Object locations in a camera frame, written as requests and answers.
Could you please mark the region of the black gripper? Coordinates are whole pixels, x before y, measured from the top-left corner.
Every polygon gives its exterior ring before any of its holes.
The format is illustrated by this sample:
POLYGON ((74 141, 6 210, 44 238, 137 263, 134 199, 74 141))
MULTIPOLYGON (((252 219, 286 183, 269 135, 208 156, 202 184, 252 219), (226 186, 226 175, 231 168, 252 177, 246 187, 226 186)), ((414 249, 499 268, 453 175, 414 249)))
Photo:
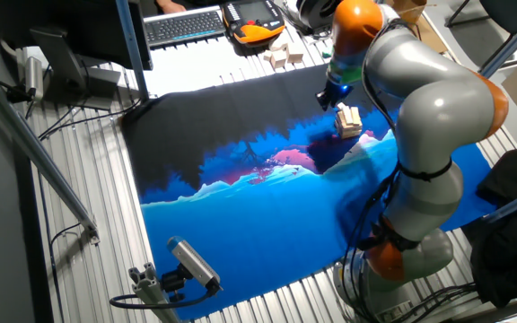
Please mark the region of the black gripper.
POLYGON ((335 100, 343 100, 352 90, 352 85, 327 81, 325 91, 317 93, 316 100, 323 110, 334 109, 337 104, 335 100))

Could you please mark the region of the person's bare hand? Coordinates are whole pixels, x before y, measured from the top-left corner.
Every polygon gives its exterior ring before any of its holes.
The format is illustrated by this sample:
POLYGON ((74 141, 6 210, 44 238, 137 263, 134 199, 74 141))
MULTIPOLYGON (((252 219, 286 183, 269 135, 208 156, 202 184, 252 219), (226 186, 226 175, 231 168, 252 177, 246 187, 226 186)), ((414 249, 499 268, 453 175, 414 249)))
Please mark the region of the person's bare hand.
POLYGON ((155 3, 165 14, 186 11, 186 8, 182 4, 175 3, 172 0, 155 0, 155 3))

